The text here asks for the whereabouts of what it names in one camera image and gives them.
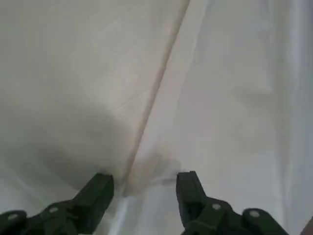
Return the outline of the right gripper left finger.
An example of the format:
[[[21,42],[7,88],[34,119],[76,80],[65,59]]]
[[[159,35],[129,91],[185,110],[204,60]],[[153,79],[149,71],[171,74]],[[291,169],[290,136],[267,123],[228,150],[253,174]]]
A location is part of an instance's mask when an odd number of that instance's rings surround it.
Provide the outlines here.
[[[2,235],[92,235],[114,196],[109,174],[95,174],[70,200],[52,203],[34,216],[14,210],[0,214]]]

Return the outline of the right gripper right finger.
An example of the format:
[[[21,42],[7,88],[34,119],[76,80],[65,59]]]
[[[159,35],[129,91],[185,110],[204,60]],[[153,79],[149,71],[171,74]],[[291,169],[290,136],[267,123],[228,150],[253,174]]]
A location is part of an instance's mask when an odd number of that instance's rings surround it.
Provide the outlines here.
[[[180,172],[176,179],[183,235],[286,235],[266,211],[244,209],[236,213],[226,201],[208,197],[195,171]]]

